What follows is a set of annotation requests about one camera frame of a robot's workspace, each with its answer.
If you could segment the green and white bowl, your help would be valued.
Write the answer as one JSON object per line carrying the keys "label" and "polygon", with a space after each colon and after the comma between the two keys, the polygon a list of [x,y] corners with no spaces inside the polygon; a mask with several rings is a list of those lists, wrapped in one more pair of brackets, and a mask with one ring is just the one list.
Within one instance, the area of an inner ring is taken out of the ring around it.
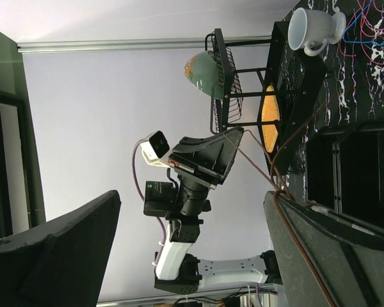
{"label": "green and white bowl", "polygon": [[193,56],[184,67],[184,75],[201,92],[221,100],[223,87],[219,77],[220,68],[213,51],[203,51]]}

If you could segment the black bin back middle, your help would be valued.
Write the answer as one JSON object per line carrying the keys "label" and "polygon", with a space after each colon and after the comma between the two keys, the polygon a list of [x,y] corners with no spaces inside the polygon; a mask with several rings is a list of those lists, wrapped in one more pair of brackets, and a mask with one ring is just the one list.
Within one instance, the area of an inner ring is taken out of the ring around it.
{"label": "black bin back middle", "polygon": [[338,213],[384,234],[384,120],[350,127],[333,150]]}

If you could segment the black bin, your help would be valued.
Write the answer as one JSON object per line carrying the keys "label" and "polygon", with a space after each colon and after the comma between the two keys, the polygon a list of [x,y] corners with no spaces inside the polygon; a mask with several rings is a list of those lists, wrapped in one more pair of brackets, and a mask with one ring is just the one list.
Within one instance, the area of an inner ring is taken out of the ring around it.
{"label": "black bin", "polygon": [[384,120],[350,127],[333,150],[338,213],[384,234]]}
{"label": "black bin", "polygon": [[324,127],[306,144],[307,199],[335,210],[333,143],[342,129]]}

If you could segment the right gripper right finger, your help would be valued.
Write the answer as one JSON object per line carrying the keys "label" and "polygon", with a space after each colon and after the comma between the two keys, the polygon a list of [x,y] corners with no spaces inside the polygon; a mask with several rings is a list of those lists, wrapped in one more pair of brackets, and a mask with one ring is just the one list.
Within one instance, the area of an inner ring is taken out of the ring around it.
{"label": "right gripper right finger", "polygon": [[263,206],[289,306],[384,306],[384,237],[273,195]]}

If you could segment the white mug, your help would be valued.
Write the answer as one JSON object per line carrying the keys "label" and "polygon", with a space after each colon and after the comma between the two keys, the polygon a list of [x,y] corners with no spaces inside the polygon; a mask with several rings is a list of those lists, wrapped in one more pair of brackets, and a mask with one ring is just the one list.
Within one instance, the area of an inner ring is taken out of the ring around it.
{"label": "white mug", "polygon": [[303,49],[307,56],[319,55],[327,45],[340,42],[346,28],[342,12],[330,15],[320,10],[297,8],[291,16],[287,42],[293,51]]}

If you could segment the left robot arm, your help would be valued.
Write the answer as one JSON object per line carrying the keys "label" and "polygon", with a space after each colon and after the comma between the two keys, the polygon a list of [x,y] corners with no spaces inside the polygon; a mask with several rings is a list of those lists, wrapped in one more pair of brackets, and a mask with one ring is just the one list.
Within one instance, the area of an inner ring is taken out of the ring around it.
{"label": "left robot arm", "polygon": [[135,146],[150,166],[174,171],[177,180],[148,181],[141,192],[143,213],[167,221],[154,260],[154,286],[189,295],[230,283],[281,283],[274,251],[237,260],[200,260],[189,249],[200,235],[202,212],[211,210],[209,191],[224,183],[233,166],[244,129],[233,127],[208,138],[182,138],[170,147],[159,130]]}

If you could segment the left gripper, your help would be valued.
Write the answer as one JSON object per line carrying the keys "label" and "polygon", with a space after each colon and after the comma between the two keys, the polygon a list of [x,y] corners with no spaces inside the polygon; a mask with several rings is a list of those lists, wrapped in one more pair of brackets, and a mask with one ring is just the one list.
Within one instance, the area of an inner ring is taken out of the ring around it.
{"label": "left gripper", "polygon": [[242,127],[233,127],[208,138],[184,137],[173,147],[168,163],[183,177],[214,189],[227,178],[243,132]]}

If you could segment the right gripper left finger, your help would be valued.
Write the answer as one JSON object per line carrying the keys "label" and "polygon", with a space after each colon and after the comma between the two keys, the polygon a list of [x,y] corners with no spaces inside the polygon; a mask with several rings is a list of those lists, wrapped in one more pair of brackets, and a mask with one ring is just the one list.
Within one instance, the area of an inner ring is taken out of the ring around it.
{"label": "right gripper left finger", "polygon": [[0,239],[0,306],[96,306],[121,201],[108,191]]}

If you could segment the black dish rack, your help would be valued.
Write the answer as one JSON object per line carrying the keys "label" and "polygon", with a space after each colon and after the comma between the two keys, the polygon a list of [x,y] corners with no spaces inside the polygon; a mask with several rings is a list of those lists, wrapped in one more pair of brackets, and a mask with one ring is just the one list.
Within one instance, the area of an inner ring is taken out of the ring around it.
{"label": "black dish rack", "polygon": [[[274,24],[271,38],[228,42],[220,28],[205,37],[205,50],[214,53],[218,64],[219,94],[211,91],[211,132],[217,134],[231,127],[256,126],[260,139],[266,142],[263,132],[272,127],[277,139],[272,142],[271,162],[268,168],[276,167],[281,174],[296,169],[294,156],[301,143],[295,132],[314,113],[314,104],[328,73],[319,57],[307,56],[303,51],[293,51],[288,44],[289,23]],[[231,51],[232,47],[269,45],[267,64],[264,67],[238,69]],[[266,98],[277,99],[277,118],[257,118],[242,122],[243,100],[247,97],[260,99],[259,111],[266,109]]]}

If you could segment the black bin back left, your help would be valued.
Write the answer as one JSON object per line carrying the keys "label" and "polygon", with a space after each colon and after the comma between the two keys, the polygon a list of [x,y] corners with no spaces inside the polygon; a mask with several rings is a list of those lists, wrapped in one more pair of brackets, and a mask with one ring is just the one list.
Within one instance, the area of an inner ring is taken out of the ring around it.
{"label": "black bin back left", "polygon": [[333,143],[342,129],[324,127],[306,144],[307,199],[335,210]]}

